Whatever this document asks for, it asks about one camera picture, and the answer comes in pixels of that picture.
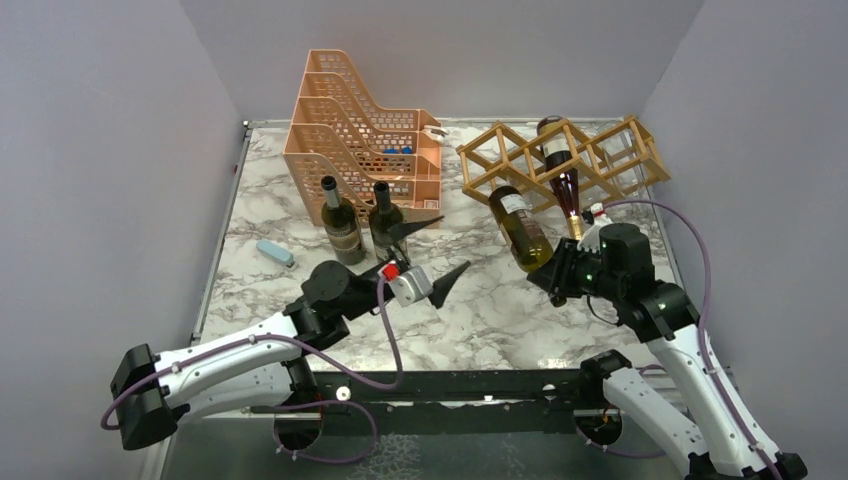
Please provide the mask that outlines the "dark bottle brown label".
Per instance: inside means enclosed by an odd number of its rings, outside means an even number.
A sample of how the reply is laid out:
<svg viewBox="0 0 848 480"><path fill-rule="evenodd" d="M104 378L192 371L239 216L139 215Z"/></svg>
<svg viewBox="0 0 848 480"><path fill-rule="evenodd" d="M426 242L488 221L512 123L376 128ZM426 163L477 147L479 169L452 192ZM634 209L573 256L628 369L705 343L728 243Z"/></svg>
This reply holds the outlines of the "dark bottle brown label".
<svg viewBox="0 0 848 480"><path fill-rule="evenodd" d="M337 260L344 265L360 263L366 250L354 205L341 195L334 176L324 176L320 186L325 196L321 219Z"/></svg>

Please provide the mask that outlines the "green bottle silver cap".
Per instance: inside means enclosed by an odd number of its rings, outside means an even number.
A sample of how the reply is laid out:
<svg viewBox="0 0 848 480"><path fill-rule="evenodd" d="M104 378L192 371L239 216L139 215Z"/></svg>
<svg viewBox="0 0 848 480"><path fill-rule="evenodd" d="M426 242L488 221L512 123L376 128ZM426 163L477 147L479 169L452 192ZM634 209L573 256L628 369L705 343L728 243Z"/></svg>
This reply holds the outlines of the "green bottle silver cap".
<svg viewBox="0 0 848 480"><path fill-rule="evenodd" d="M489 208L495 218L518 267L528 274L554 255L552 246L532 209L517 188L511 185L497 187L488 198ZM562 307L567 299L552 299L554 307Z"/></svg>

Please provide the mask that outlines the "dark green wine bottle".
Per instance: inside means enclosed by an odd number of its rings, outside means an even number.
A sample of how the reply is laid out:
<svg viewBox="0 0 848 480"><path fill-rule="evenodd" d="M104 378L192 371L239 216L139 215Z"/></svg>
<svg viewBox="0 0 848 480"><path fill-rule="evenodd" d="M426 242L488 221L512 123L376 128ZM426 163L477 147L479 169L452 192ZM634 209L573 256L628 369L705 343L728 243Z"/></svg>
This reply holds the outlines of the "dark green wine bottle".
<svg viewBox="0 0 848 480"><path fill-rule="evenodd" d="M373 186L375 206L368 215L368 224L378 260L387 261L394 251L400 258L408 259L405 239L394 242L390 229L404 222L401 209L392 203L390 186L385 181L378 181Z"/></svg>

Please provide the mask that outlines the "red bottle gold cap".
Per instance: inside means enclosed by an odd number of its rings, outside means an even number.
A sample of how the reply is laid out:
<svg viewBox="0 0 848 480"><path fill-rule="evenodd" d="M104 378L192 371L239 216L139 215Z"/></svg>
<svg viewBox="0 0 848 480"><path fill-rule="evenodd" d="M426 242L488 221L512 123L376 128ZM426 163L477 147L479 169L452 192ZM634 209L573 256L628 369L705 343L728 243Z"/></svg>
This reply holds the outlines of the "red bottle gold cap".
<svg viewBox="0 0 848 480"><path fill-rule="evenodd" d="M553 170L572 159L572 153L566 135L562 130L554 127L562 119L562 116L550 115L541 119L536 125L538 135L557 131L556 135L542 142L540 146L547 171ZM549 181L559 207L566 217L570 236L574 240L581 240L583 237L583 219L580 215L578 180L578 171L576 168L572 168L561 172L557 177Z"/></svg>

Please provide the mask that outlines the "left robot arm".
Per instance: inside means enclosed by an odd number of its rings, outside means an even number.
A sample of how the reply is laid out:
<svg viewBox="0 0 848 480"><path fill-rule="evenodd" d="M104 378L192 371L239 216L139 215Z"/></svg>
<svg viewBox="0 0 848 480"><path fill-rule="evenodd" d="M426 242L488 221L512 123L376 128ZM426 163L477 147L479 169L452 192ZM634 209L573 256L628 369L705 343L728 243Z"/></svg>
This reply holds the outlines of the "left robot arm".
<svg viewBox="0 0 848 480"><path fill-rule="evenodd" d="M110 383L112 402L100 427L117 431L127 451L173 435L179 426L247 407L316 408L321 401L306 360L314 355L351 379L392 391L404 372L386 309L422 300L441 308L460 276L463 262L432 280L392 244L389 258L363 273L337 260L318 264L301 285L302 294L283 310L233 334L183 349L155 353L148 344L126 351ZM390 383L370 379L329 357L326 349L344 339L347 323L380 315L395 360Z"/></svg>

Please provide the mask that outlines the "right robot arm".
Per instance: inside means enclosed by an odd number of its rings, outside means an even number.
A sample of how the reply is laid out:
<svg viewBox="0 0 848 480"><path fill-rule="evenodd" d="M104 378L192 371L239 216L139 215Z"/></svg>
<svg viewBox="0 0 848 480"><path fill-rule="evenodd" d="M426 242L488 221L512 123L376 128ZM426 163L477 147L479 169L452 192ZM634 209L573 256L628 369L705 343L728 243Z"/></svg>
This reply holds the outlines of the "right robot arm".
<svg viewBox="0 0 848 480"><path fill-rule="evenodd" d="M688 411L659 394L616 350L582 362L579 398L592 407L608 402L623 411L686 479L805 478L801 457L782 451L734 391L687 293L656 279L647 236L635 225L613 223L600 229L597 246L584 251L563 239L527 279L556 306L569 298L609 301L618 325L648 347Z"/></svg>

